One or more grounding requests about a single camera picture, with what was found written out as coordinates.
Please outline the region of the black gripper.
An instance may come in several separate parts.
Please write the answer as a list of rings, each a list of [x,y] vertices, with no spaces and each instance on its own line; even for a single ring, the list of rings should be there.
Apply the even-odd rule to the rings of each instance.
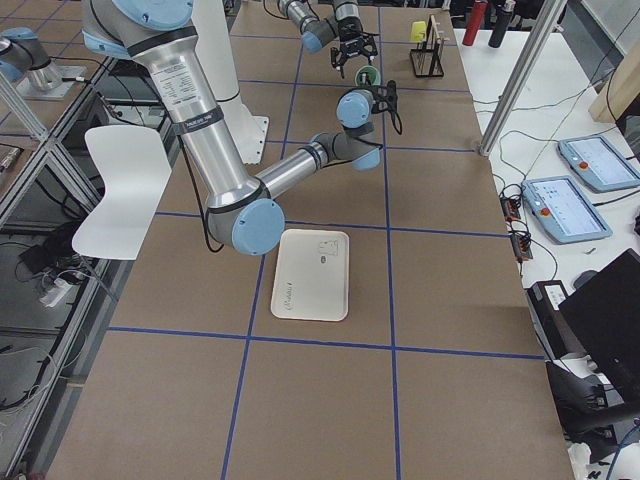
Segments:
[[[349,60],[348,50],[357,50],[357,53],[365,57],[371,65],[378,56],[378,49],[376,34],[363,32],[359,18],[343,18],[337,23],[340,46],[331,48],[330,60],[332,68],[344,78],[344,66]]]

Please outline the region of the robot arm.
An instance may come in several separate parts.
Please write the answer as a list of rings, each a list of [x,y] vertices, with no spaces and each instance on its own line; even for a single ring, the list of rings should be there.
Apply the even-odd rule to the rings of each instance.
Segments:
[[[341,76],[344,76],[344,66],[349,60],[364,57],[371,65],[378,55],[376,34],[364,29],[357,1],[333,1],[332,13],[324,18],[316,14],[309,1],[280,0],[276,6],[278,15],[263,2],[267,13],[291,21],[297,27],[309,53],[318,53],[334,40],[338,41],[338,46],[330,49],[330,62]]]
[[[380,145],[372,116],[393,109],[393,84],[361,68],[339,99],[341,131],[322,133],[256,175],[245,167],[247,149],[266,134],[267,121],[241,101],[224,7],[219,1],[86,1],[86,47],[143,66],[177,137],[207,187],[202,224],[208,239],[246,255],[279,242],[285,216],[277,197],[326,167],[375,167]]]

